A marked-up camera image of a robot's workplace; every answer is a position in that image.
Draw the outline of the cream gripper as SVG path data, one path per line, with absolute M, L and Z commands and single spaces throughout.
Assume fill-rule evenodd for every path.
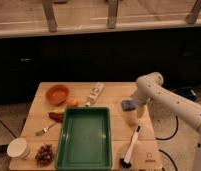
M 124 120 L 129 126 L 135 126 L 138 123 L 138 120 L 143 116 L 144 108 L 137 107 L 135 110 L 127 111 L 124 114 Z

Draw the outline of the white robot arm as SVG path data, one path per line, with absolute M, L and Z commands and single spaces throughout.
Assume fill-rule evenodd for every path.
M 163 76 L 153 72 L 136 79 L 136 90 L 131 99 L 136 107 L 145 106 L 150 99 L 154 99 L 173 110 L 175 114 L 199 133 L 192 171 L 201 171 L 201 105 L 187 98 L 177 95 L 162 87 Z

